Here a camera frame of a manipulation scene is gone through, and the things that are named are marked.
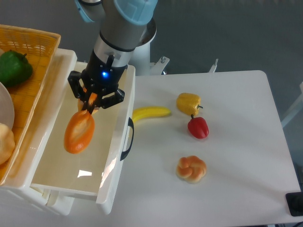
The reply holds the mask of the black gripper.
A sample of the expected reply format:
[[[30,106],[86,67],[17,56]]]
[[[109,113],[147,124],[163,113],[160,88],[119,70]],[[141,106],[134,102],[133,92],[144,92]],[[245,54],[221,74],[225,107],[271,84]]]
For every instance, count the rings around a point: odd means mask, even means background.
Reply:
[[[82,72],[71,71],[68,82],[75,98],[83,101],[82,111],[95,114],[99,107],[107,109],[123,102],[125,92],[118,88],[125,66],[114,66],[114,54],[100,60],[93,52]]]

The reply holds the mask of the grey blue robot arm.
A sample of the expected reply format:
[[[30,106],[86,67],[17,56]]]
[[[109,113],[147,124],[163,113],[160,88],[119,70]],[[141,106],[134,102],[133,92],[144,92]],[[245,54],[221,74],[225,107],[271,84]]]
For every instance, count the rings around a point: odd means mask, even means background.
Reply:
[[[85,22],[101,21],[89,62],[82,72],[71,71],[68,82],[83,111],[92,113],[123,102],[119,80],[138,46],[157,5],[155,0],[77,0]]]

